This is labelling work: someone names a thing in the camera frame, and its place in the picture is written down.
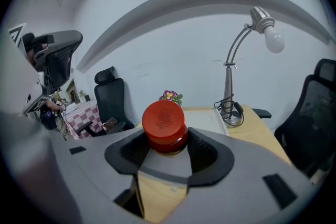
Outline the red lidded jar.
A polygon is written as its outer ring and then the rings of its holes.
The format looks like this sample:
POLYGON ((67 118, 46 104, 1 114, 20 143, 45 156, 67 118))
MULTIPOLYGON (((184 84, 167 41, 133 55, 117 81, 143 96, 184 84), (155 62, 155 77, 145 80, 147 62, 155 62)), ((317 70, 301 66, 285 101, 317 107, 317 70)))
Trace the red lidded jar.
POLYGON ((156 101, 142 115, 142 127, 156 152, 172 156, 187 145, 188 129, 180 106, 172 101, 156 101))

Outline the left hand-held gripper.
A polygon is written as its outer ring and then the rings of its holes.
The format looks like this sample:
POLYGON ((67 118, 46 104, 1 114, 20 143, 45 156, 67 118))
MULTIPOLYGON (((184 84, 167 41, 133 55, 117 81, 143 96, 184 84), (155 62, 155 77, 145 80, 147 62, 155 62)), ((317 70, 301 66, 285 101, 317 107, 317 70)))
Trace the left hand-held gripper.
MULTIPOLYGON (((9 29, 9 35, 18 50, 28 59, 23 39, 26 23, 9 29)), ((51 95, 70 78, 71 58, 83 40, 77 30, 64 30, 47 33, 33 39, 37 45, 34 51, 35 68, 38 78, 33 80, 33 88, 27 94, 23 114, 38 111, 51 95)))

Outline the black office chair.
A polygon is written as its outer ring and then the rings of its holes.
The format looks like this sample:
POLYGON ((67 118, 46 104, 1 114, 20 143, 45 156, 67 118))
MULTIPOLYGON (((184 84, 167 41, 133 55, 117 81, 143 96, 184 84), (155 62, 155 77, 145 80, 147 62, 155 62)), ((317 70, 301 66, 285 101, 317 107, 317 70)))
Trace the black office chair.
POLYGON ((305 78, 296 107, 274 136, 308 177, 329 170, 336 154, 336 60, 317 63, 305 78))
POLYGON ((95 83, 94 94, 102 124, 111 117, 116 118, 118 123, 109 132, 102 128, 101 131, 95 133, 90 128, 92 124, 90 121, 76 130, 76 133, 79 134, 85 130, 92 137, 97 137, 134 128, 134 124, 127 118, 124 111, 124 81, 114 76, 114 67, 98 72, 95 75, 95 83))

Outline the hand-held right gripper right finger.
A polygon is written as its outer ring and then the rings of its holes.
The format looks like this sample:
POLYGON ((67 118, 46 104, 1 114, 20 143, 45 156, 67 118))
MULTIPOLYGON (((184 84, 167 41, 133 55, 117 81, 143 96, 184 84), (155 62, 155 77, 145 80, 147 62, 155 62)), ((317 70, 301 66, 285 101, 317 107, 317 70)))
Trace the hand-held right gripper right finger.
POLYGON ((199 132, 232 150, 233 169, 214 186, 190 188, 161 224, 287 224, 316 195, 319 188, 306 175, 270 150, 226 135, 199 132), (263 180, 274 174, 297 196, 284 209, 263 180))

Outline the yellow wooden table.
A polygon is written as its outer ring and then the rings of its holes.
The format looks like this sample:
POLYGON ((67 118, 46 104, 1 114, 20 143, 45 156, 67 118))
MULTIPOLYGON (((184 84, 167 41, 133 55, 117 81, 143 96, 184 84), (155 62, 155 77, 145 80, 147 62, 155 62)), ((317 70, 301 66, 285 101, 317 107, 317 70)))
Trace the yellow wooden table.
MULTIPOLYGON (((291 163, 273 132, 249 106, 243 105, 244 122, 239 127, 229 128, 227 134, 233 138, 260 145, 282 160, 291 163)), ((159 179, 144 172, 138 172, 139 197, 146 221, 160 223, 187 195, 187 186, 159 179)))

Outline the red white checkered tablecloth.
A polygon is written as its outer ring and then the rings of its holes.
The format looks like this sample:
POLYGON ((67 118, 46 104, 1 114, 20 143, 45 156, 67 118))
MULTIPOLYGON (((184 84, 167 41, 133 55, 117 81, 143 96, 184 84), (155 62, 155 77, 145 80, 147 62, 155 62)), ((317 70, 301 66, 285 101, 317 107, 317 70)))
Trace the red white checkered tablecloth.
POLYGON ((91 135, 83 130, 79 134, 76 133, 80 127, 82 127, 85 123, 92 121, 90 128, 95 132, 99 132, 102 130, 102 122, 99 116, 99 110, 96 100, 91 100, 85 103, 80 103, 73 107, 73 110, 69 111, 69 106, 66 109, 66 114, 64 115, 65 123, 69 129, 71 136, 75 140, 79 140, 82 138, 91 137, 91 135))

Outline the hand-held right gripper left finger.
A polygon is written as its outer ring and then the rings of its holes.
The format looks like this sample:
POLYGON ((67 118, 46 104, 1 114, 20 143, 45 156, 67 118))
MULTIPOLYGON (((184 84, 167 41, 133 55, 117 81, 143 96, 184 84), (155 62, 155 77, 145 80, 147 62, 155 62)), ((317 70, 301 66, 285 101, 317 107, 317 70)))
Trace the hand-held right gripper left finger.
POLYGON ((66 141, 49 136, 60 173, 75 200, 80 224, 147 224, 114 200, 133 183, 132 175, 119 174, 104 157, 106 148, 141 128, 116 134, 66 141))

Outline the silver desk lamp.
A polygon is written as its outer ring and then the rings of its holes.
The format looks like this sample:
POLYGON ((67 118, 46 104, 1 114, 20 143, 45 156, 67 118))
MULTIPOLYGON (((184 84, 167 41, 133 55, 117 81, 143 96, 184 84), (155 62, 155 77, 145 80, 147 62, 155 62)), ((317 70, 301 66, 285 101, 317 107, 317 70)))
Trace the silver desk lamp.
POLYGON ((240 104, 234 101, 232 68, 236 68, 235 56, 244 39, 253 31, 264 35, 267 49, 273 54, 279 54, 285 47, 281 34, 275 30, 275 19, 262 7, 254 6, 250 10, 251 24, 245 24, 242 31, 233 41, 225 66, 224 97, 214 103, 225 125, 228 128, 241 126, 244 122, 244 110, 240 104))

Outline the brown bag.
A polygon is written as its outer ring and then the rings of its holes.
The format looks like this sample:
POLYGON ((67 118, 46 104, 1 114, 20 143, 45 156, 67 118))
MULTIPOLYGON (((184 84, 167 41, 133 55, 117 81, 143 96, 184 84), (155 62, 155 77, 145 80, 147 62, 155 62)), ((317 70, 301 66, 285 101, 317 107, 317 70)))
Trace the brown bag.
POLYGON ((118 120, 114 117, 111 117, 110 119, 108 119, 106 122, 102 124, 102 128, 106 132, 109 132, 117 123, 118 123, 118 120))

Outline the purple yellow flower plant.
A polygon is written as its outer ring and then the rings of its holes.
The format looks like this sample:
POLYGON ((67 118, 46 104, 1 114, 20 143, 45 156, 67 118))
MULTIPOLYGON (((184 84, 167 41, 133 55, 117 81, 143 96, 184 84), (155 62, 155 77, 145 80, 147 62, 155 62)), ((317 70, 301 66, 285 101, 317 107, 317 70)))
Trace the purple yellow flower plant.
POLYGON ((182 98, 182 94, 178 94, 173 90, 165 90, 163 94, 159 97, 159 101, 171 101, 176 103, 178 106, 182 106, 182 98))

